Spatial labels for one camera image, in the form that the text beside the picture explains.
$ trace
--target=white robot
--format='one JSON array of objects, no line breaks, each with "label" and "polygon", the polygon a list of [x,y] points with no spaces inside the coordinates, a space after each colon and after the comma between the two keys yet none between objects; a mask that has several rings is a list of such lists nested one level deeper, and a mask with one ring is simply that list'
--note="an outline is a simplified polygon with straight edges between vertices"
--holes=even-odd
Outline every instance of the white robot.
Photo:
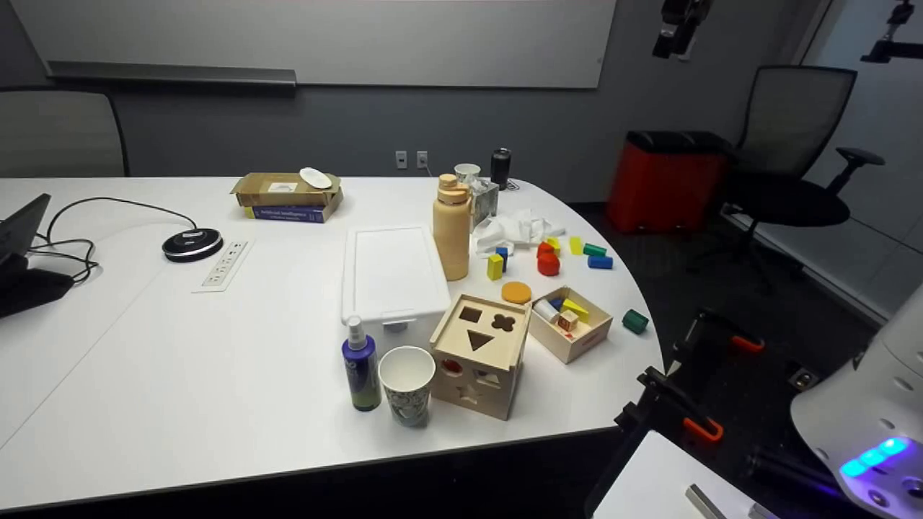
[{"label": "white robot", "polygon": [[841,492],[877,517],[923,517],[923,289],[846,363],[791,403]]}]

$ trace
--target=whiteboard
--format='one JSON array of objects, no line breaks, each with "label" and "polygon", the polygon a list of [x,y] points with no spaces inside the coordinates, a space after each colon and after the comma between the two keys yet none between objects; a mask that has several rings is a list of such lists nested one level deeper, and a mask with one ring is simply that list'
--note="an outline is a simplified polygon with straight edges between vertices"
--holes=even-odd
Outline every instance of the whiteboard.
[{"label": "whiteboard", "polygon": [[12,0],[51,77],[559,90],[596,86],[613,4]]}]

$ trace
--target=wooden shape sorter box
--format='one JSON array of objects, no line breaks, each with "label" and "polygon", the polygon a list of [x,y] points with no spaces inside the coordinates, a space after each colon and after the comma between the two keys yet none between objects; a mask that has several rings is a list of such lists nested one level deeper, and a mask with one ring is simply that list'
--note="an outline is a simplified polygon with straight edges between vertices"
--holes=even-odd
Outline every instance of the wooden shape sorter box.
[{"label": "wooden shape sorter box", "polygon": [[540,305],[543,301],[574,301],[586,312],[586,317],[577,324],[574,332],[559,328],[557,324],[546,321],[543,315],[534,315],[534,321],[531,321],[531,328],[527,328],[531,338],[546,344],[546,350],[553,357],[559,357],[562,363],[577,361],[579,355],[586,355],[587,350],[593,350],[596,344],[603,344],[608,338],[611,315],[606,315],[599,305],[593,305],[592,301],[586,301],[574,289],[562,285],[562,289],[534,301],[534,305]]},{"label": "wooden shape sorter box", "polygon": [[501,420],[511,417],[527,317],[527,305],[461,295],[430,338],[439,363],[432,396]]}]

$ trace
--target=red trash bin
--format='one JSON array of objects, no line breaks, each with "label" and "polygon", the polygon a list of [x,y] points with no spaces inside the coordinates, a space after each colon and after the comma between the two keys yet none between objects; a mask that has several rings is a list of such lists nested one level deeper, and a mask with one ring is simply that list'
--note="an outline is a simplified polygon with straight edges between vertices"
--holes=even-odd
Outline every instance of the red trash bin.
[{"label": "red trash bin", "polygon": [[726,165],[713,133],[629,133],[606,219],[619,234],[694,230]]}]

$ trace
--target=yellow block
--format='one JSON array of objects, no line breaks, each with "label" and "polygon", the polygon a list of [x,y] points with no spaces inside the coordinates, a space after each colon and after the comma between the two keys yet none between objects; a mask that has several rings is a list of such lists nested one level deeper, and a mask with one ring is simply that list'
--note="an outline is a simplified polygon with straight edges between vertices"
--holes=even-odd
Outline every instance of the yellow block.
[{"label": "yellow block", "polygon": [[574,257],[582,253],[582,237],[572,237],[572,253],[574,253]]},{"label": "yellow block", "polygon": [[488,276],[491,276],[491,281],[499,281],[499,276],[501,276],[501,257],[499,257],[499,253],[491,253],[491,257],[488,257]]},{"label": "yellow block", "polygon": [[557,237],[546,237],[546,243],[553,247],[553,257],[559,257],[559,239]]},{"label": "yellow block", "polygon": [[574,312],[577,321],[587,321],[587,312],[582,305],[577,305],[574,301],[559,302],[562,312]]}]

